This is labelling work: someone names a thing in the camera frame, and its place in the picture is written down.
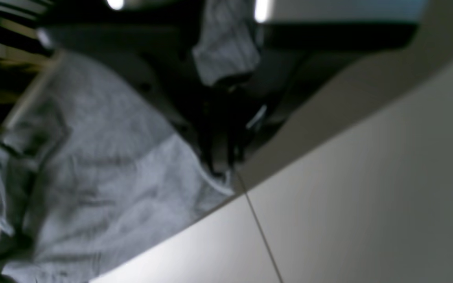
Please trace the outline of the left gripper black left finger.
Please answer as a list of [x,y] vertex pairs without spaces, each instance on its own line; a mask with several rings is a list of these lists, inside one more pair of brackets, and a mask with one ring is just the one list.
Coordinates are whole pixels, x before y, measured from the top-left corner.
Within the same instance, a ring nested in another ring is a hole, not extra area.
[[43,18],[40,39],[49,47],[75,51],[111,68],[152,104],[191,145],[214,176],[234,168],[225,94],[205,86],[192,47],[200,24],[76,21]]

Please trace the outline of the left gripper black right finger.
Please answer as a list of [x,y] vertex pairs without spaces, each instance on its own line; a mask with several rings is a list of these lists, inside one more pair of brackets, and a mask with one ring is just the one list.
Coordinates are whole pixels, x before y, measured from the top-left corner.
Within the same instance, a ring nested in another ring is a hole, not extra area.
[[326,82],[351,63],[406,46],[417,22],[268,24],[261,60],[230,104],[230,164],[257,152]]

